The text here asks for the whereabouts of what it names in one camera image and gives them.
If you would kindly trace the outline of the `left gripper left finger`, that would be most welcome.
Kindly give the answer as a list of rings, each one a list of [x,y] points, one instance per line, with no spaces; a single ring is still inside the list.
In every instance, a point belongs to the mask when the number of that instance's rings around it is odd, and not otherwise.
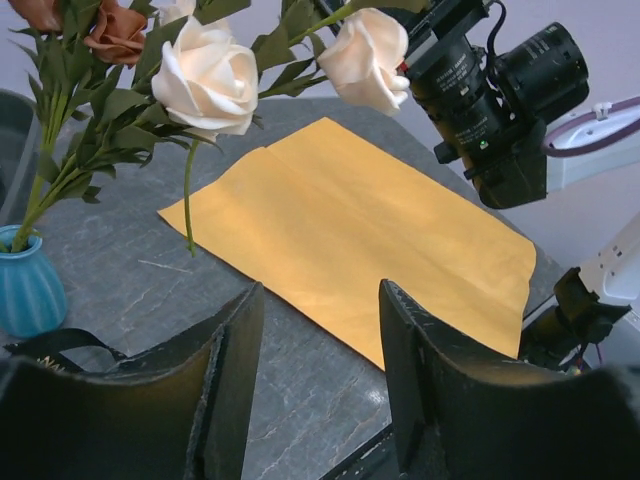
[[[259,283],[103,372],[1,361],[5,479],[238,479],[264,322]]]

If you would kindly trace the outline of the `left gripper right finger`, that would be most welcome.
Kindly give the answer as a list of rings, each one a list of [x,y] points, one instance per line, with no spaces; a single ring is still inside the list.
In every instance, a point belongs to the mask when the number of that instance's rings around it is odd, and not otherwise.
[[[567,375],[449,326],[379,286],[399,469],[411,479],[635,479],[639,370]]]

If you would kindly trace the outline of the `black ribbon with gold text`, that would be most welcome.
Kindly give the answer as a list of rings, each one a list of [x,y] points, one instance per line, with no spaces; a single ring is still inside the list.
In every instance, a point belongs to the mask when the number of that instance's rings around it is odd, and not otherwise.
[[[18,343],[3,345],[2,348],[12,356],[24,356],[45,365],[48,368],[81,373],[84,369],[63,355],[65,351],[98,347],[107,350],[112,358],[118,362],[127,356],[110,347],[89,331],[79,328],[63,328],[39,334],[33,338]]]

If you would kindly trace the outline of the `orange wrapping paper sheet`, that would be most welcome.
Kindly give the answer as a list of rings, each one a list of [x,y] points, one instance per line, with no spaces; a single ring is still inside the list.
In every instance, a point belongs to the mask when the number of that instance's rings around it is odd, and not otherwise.
[[[376,366],[384,279],[517,355],[533,243],[330,119],[244,155],[161,216]]]

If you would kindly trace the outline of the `brown rose stem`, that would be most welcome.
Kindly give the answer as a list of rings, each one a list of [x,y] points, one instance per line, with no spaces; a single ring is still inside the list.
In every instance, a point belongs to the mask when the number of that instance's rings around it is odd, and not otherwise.
[[[164,140],[163,123],[148,110],[159,103],[145,65],[160,13],[149,1],[13,1],[26,21],[25,52],[37,72],[29,76],[42,128],[36,174],[26,212],[1,250],[18,254],[37,237],[36,224],[56,203],[98,201],[95,175],[115,176],[119,164],[146,166]]]

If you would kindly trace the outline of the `cream white rose stem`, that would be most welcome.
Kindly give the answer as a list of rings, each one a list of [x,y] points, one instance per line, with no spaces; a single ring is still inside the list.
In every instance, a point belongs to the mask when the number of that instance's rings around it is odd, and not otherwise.
[[[329,83],[346,103],[386,115],[408,97],[402,65],[409,31],[387,1],[344,1],[327,13],[311,1],[284,1],[277,26],[242,45],[229,25],[238,1],[164,1],[156,26],[176,26],[160,42],[149,75],[152,98],[191,136],[190,148],[220,135],[241,136],[260,100],[295,97]]]

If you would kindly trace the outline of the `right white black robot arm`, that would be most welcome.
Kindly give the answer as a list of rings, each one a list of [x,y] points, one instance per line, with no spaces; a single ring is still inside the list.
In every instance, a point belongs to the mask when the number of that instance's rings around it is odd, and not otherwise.
[[[639,101],[585,113],[588,67],[568,30],[551,23],[513,49],[472,44],[488,1],[382,1],[408,34],[401,71],[441,135],[442,164],[462,161],[481,202],[510,209],[639,159]],[[569,269],[530,314],[519,356],[556,371],[584,370],[624,318],[639,315],[639,222],[632,219],[593,257]]]

